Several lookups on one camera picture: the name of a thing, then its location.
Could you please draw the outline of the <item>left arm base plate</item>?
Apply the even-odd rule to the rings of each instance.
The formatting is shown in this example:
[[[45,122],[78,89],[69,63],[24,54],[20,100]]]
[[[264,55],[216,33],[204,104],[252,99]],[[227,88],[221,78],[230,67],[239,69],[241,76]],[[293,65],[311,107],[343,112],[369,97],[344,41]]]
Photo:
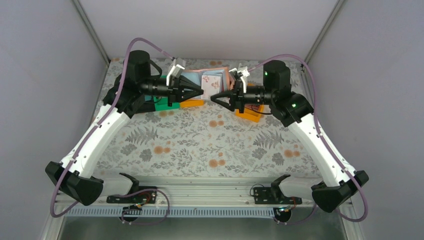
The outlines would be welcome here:
[[[130,197],[118,197],[108,196],[106,202],[108,204],[129,204],[129,205],[144,205],[144,204],[155,204],[157,198],[157,187],[156,186],[139,186],[136,192],[145,190],[144,192],[138,193]]]

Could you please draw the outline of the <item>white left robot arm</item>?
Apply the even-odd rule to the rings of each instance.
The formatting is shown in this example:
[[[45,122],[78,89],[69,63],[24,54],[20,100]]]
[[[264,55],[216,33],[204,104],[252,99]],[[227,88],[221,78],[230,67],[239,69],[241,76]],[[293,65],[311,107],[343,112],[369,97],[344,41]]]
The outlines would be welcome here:
[[[145,105],[145,96],[167,99],[170,106],[201,96],[202,88],[182,75],[186,62],[173,60],[170,73],[162,78],[152,75],[151,67],[162,70],[143,50],[133,50],[125,57],[122,74],[103,98],[94,122],[81,140],[60,162],[51,161],[45,172],[61,191],[84,206],[99,197],[127,195],[135,189],[137,181],[121,173],[112,180],[93,176],[100,156],[118,131]]]

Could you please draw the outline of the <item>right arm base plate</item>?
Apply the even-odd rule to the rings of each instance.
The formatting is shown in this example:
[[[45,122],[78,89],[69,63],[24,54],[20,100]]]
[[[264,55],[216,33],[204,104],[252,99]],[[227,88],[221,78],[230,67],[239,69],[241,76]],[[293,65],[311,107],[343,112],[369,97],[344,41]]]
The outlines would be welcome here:
[[[252,193],[256,205],[301,205],[303,200],[298,197],[286,197],[271,187],[254,187]]]

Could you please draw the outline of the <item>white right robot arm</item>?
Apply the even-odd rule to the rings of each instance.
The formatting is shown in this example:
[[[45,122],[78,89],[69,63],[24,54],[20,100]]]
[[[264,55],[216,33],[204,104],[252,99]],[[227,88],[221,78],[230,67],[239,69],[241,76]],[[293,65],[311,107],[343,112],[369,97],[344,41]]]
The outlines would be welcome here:
[[[323,211],[331,213],[355,194],[360,194],[367,210],[362,187],[369,180],[364,170],[356,170],[335,148],[322,129],[314,108],[301,94],[292,91],[291,71],[283,61],[271,60],[263,66],[263,84],[246,83],[246,67],[232,69],[235,78],[232,90],[211,96],[224,108],[243,112],[246,105],[269,106],[270,113],[294,134],[320,171],[320,178],[284,175],[271,185],[277,200],[297,197],[314,201]]]

